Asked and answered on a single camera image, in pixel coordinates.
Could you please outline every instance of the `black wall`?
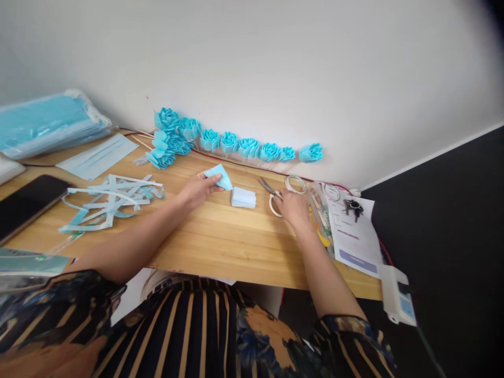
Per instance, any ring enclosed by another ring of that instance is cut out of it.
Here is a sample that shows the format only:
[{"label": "black wall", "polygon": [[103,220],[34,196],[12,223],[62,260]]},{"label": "black wall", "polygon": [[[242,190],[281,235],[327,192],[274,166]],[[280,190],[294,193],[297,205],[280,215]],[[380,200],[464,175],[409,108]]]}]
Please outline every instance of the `black wall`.
[{"label": "black wall", "polygon": [[[376,232],[417,291],[416,316],[448,377],[500,371],[503,196],[504,128],[363,192],[376,201]],[[403,375],[432,376],[411,327],[386,328]]]}]

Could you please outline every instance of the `smartphone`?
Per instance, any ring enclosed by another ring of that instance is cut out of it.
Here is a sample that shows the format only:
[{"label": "smartphone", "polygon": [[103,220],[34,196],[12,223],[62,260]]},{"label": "smartphone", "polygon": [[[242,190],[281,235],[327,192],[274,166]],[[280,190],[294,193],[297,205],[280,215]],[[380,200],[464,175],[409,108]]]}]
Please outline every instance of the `smartphone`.
[{"label": "smartphone", "polygon": [[0,246],[53,207],[73,185],[42,175],[0,201]]}]

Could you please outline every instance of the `plastic bag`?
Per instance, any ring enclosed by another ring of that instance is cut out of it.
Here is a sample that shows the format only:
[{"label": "plastic bag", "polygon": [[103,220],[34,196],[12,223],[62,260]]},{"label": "plastic bag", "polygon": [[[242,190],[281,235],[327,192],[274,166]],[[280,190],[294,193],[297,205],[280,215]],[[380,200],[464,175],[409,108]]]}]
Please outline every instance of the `plastic bag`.
[{"label": "plastic bag", "polygon": [[24,159],[110,135],[116,129],[78,89],[0,107],[0,152]]}]

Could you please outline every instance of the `sleeve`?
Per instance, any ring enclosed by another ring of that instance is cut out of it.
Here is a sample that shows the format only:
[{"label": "sleeve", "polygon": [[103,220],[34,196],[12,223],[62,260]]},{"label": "sleeve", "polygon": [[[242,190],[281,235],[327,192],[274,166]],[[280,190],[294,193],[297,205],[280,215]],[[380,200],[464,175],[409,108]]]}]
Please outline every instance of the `sleeve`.
[{"label": "sleeve", "polygon": [[361,318],[326,315],[315,325],[311,344],[322,356],[330,376],[397,377],[383,332]]},{"label": "sleeve", "polygon": [[125,286],[95,270],[51,278],[33,291],[0,300],[0,353],[29,345],[86,345],[110,329],[112,300]]}]

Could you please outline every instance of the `striped shirt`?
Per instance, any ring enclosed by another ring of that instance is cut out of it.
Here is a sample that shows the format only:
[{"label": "striped shirt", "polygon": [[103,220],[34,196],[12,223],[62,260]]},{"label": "striped shirt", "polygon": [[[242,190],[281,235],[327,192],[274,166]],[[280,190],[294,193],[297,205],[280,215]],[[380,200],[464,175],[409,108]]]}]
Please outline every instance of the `striped shirt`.
[{"label": "striped shirt", "polygon": [[383,333],[325,316],[310,345],[244,293],[197,278],[159,285],[113,327],[125,286],[94,270],[0,300],[0,376],[393,377]]}]

